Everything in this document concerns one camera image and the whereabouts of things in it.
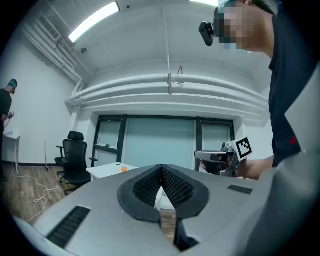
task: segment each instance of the person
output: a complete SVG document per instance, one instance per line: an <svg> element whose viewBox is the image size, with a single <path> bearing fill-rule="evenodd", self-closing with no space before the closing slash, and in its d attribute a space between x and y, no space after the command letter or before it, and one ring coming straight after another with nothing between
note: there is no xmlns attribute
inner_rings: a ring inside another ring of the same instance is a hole
<svg viewBox="0 0 320 256"><path fill-rule="evenodd" d="M12 112L9 112L12 99L10 94L15 94L18 82L15 79L12 79L5 89L0 89L0 184L4 183L7 179L4 177L4 170L2 166L2 143L3 143L3 133L5 130L4 122L7 119L14 117Z"/></svg>
<svg viewBox="0 0 320 256"><path fill-rule="evenodd" d="M273 155L266 159L246 160L235 174L258 180L264 170L277 167L283 159L301 151L285 113L307 85L317 58L281 3L275 15L262 0L220 0L214 12L213 30L220 43L262 52L271 59L269 111Z"/></svg>

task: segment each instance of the chair headrest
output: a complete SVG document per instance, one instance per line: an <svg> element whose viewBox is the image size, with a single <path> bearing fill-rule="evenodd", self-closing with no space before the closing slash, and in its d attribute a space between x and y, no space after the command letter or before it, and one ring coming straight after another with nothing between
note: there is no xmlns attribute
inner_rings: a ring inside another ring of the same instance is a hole
<svg viewBox="0 0 320 256"><path fill-rule="evenodd" d="M74 140L74 141L81 141L81 142L85 140L84 135L81 132L77 132L77 131L70 131L68 139Z"/></svg>

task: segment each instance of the black window frame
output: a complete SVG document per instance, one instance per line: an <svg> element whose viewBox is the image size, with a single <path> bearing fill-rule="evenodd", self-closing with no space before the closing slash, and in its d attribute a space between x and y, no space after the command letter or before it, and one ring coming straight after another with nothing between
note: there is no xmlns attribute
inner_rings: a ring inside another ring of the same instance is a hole
<svg viewBox="0 0 320 256"><path fill-rule="evenodd" d="M189 117L189 116L172 116L172 115L100 115L95 129L93 148L92 148L92 157L95 158L96 150L101 150L109 153L116 154L116 161L121 163L122 153L124 149L124 140L126 133L127 120L129 118L140 118L140 119L167 119L167 120L191 120L196 123L196 151L202 150L202 125L224 125L229 126L230 138L231 141L235 139L235 127L233 120L225 119L215 119L215 118L204 118L204 117ZM98 135L101 127L102 121L120 121L120 129L118 136L117 147L110 148L106 146L97 145ZM195 171L199 172L200 170L200 160L195 160Z"/></svg>

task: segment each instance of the fluorescent light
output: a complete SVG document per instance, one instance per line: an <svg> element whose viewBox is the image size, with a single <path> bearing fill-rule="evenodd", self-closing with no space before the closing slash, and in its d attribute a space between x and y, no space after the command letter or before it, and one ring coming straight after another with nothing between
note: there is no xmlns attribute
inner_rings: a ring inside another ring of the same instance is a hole
<svg viewBox="0 0 320 256"><path fill-rule="evenodd" d="M98 22L109 17L112 14L119 12L119 7L116 2L112 2L100 10L96 11L84 22L82 22L72 33L69 35L70 40L74 43L79 37L82 36L87 30L93 27Z"/></svg>
<svg viewBox="0 0 320 256"><path fill-rule="evenodd" d="M201 4L206 4L210 6L218 6L218 0L189 0L190 2L196 2Z"/></svg>

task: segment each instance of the black camera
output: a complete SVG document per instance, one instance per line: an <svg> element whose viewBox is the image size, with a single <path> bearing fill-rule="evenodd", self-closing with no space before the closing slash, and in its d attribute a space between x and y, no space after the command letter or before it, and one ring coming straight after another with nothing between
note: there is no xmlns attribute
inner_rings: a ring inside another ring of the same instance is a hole
<svg viewBox="0 0 320 256"><path fill-rule="evenodd" d="M212 28L211 23L209 22L201 22L199 26L199 32L207 46L212 46L214 43L214 35L215 32Z"/></svg>

